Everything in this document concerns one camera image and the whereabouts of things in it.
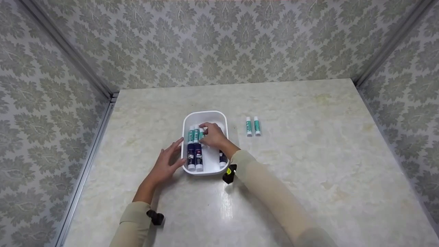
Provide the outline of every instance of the white marble surface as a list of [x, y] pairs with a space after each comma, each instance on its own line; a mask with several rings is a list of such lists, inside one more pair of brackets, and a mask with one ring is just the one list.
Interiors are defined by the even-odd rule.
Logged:
[[[438, 246], [414, 192], [350, 79], [122, 90], [66, 246], [108, 246], [125, 206], [184, 117], [219, 110], [232, 141], [266, 163], [340, 247]], [[262, 137], [245, 135], [258, 116]], [[147, 244], [290, 246], [238, 182], [177, 171]]]

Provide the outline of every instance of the arm sleeve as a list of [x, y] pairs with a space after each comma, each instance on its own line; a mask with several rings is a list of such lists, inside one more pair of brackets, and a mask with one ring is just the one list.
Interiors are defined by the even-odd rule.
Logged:
[[231, 163], [237, 164], [235, 175], [267, 206], [295, 247], [337, 246], [289, 189], [250, 153], [237, 151]]
[[151, 206], [145, 202], [128, 204], [110, 247], [142, 247], [151, 223], [151, 219], [146, 215], [150, 208]]

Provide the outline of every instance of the hand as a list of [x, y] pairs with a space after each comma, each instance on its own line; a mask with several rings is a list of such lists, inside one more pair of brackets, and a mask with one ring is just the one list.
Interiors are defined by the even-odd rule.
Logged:
[[205, 136], [200, 140], [202, 144], [221, 150], [228, 159], [231, 159], [232, 156], [240, 150], [227, 139], [217, 124], [209, 122], [200, 124], [200, 128], [205, 127], [207, 127], [207, 130], [204, 131]]
[[171, 164], [172, 157], [181, 152], [180, 143], [182, 141], [183, 137], [173, 142], [167, 149], [161, 150], [154, 167], [140, 184], [139, 189], [134, 196], [133, 202], [143, 201], [151, 204], [152, 197], [157, 186], [166, 180], [169, 180], [175, 171], [184, 165], [186, 159], [178, 159]]
[[200, 143], [221, 149], [222, 145], [229, 142], [218, 124], [209, 122], [200, 124], [200, 128], [205, 127], [207, 127], [207, 130], [204, 131], [205, 136], [200, 140]]

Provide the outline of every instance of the white plastic container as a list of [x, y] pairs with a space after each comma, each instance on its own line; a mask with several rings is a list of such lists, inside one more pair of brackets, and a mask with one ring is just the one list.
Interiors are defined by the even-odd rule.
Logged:
[[[211, 122], [218, 124], [218, 126], [223, 131], [224, 135], [229, 138], [229, 130], [227, 128], [227, 118], [226, 116], [219, 111], [203, 111], [203, 112], [194, 112], [187, 115], [183, 121], [183, 134], [184, 141], [181, 149], [181, 158], [186, 158], [187, 156], [187, 133], [189, 129], [193, 125], [200, 125], [204, 122]], [[192, 175], [212, 175], [222, 173], [227, 169], [229, 164], [229, 160], [227, 161], [226, 166], [220, 168], [220, 151], [218, 149], [203, 146], [202, 147], [203, 154], [203, 171], [190, 171], [187, 168], [187, 163], [183, 166], [185, 172]]]

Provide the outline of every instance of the wall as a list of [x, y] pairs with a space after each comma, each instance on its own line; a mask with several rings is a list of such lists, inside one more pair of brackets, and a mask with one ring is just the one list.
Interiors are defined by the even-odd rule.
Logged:
[[118, 90], [355, 77], [416, 1], [38, 2]]
[[0, 0], [0, 246], [50, 246], [106, 100]]
[[360, 88], [383, 135], [437, 224], [438, 64], [439, 3]]

